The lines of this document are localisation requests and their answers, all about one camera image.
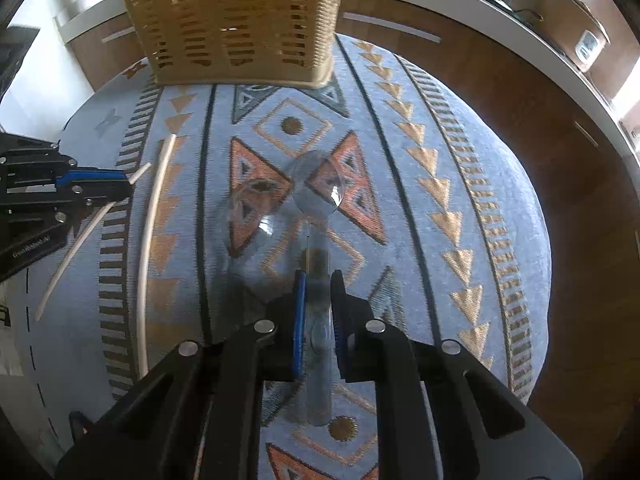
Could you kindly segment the clear plastic spoon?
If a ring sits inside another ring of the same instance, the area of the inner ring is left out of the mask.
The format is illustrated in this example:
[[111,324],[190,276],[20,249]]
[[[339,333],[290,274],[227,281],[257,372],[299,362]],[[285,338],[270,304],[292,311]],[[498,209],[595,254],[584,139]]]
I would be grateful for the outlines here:
[[258,177],[242,182],[230,192],[221,220],[229,276],[242,278],[250,259],[277,233],[283,223],[279,212],[291,188],[287,178]]
[[329,218],[340,208],[344,178],[333,157],[322,151],[301,154],[292,171],[293,200],[300,211],[303,270],[306,273],[306,419],[326,426],[332,418],[332,352]]

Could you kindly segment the patterned blue table mat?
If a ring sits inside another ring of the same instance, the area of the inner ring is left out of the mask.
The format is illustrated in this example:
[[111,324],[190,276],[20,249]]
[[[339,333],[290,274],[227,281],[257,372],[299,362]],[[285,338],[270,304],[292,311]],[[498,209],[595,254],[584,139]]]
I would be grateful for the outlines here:
[[338,37],[316,90],[161,87],[145,62],[60,132],[139,178],[80,246],[6,283],[25,375],[3,407],[44,466],[181,341],[221,340],[341,271],[410,338],[460,342],[521,400],[548,347],[551,250],[523,166],[474,110],[392,52]]

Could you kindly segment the yellow plastic utensil basket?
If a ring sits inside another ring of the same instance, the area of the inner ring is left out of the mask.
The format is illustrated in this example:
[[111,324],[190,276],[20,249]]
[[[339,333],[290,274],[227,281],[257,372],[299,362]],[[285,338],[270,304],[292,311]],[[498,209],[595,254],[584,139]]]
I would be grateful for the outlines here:
[[158,84],[321,88],[341,0],[124,0]]

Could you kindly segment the beige rice cooker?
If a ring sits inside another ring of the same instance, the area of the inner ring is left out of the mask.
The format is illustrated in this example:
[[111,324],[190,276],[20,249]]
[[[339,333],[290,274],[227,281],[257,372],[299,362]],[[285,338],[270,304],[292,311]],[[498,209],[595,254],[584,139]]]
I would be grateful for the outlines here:
[[580,70],[587,73],[611,43],[604,26],[582,0],[540,0],[537,28]]

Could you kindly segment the lone wooden chopstick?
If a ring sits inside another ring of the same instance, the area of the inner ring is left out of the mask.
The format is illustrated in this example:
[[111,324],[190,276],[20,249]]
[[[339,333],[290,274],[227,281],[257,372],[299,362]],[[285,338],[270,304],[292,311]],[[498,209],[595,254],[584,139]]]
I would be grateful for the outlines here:
[[50,284],[44,288],[34,321],[39,326],[62,327],[67,323],[80,325],[94,315],[98,303],[100,262],[122,262],[122,254],[103,255],[104,248],[125,245],[125,231],[134,200],[109,203],[99,209],[73,241],[62,262],[53,272]]

